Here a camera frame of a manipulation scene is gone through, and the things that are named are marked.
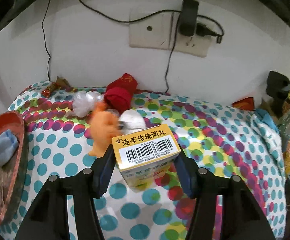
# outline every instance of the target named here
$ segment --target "polka dot bedsheet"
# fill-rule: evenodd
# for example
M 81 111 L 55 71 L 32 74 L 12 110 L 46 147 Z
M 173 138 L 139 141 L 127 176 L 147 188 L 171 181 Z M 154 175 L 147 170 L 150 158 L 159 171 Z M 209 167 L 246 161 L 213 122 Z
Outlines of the polka dot bedsheet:
M 13 220 L 0 226 L 4 239 L 15 238 L 33 199 L 51 174 L 66 177 L 90 167 L 95 157 L 89 117 L 66 116 L 77 91 L 57 90 L 50 99 L 40 93 L 50 82 L 26 88 L 11 104 L 24 117 L 29 158 L 21 202 Z M 266 215 L 276 238 L 286 223 L 285 172 L 280 137 L 252 112 L 188 97 L 139 91 L 132 107 L 147 127 L 166 123 L 188 157 L 217 176 L 241 176 Z M 185 239 L 195 201 L 180 187 L 175 167 L 143 188 L 129 188 L 115 167 L 109 188 L 95 207 L 105 239 Z M 213 239 L 219 239 L 222 198 L 216 205 Z M 68 196 L 70 239 L 77 239 L 73 197 Z

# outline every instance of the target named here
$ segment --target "barcode label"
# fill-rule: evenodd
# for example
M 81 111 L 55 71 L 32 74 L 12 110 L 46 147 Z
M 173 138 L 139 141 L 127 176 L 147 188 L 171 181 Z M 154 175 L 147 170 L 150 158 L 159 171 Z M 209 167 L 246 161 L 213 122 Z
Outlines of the barcode label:
M 124 169 L 175 151 L 174 140 L 171 135 L 167 135 L 142 144 L 119 149 L 119 154 L 122 160 L 122 168 Z

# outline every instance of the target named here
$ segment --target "blue cloth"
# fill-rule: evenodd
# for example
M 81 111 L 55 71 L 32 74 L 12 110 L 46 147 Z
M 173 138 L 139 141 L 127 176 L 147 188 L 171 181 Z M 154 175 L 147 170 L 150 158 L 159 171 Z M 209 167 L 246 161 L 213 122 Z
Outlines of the blue cloth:
M 11 130 L 8 129 L 0 135 L 0 167 L 10 160 L 18 145 L 18 140 Z
M 275 125 L 272 117 L 266 110 L 257 108 L 255 110 L 255 114 L 262 123 L 267 124 L 270 128 L 272 128 L 276 133 L 279 134 L 277 126 Z

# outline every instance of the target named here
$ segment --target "plastic bag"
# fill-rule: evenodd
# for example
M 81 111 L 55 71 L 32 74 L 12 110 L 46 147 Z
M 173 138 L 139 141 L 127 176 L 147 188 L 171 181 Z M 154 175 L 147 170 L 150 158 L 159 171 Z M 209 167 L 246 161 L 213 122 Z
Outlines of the plastic bag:
M 73 102 L 73 112 L 78 117 L 86 116 L 90 111 L 94 109 L 95 103 L 98 101 L 102 101 L 104 98 L 98 92 L 87 92 L 79 91 L 74 96 Z

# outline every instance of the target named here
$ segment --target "wall socket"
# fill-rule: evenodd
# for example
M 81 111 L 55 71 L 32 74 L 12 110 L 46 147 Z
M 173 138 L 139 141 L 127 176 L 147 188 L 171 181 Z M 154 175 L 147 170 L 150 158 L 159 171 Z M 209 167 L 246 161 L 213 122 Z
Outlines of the wall socket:
M 130 12 L 130 20 L 144 17 L 150 13 L 132 10 Z M 130 47 L 172 49 L 178 16 L 179 13 L 161 13 L 141 22 L 130 24 Z M 210 21 L 202 19 L 200 22 L 210 29 L 214 28 L 214 24 Z M 200 37 L 196 34 L 192 37 L 187 37 L 177 33 L 175 51 L 206 57 L 208 48 L 214 39 L 210 36 Z

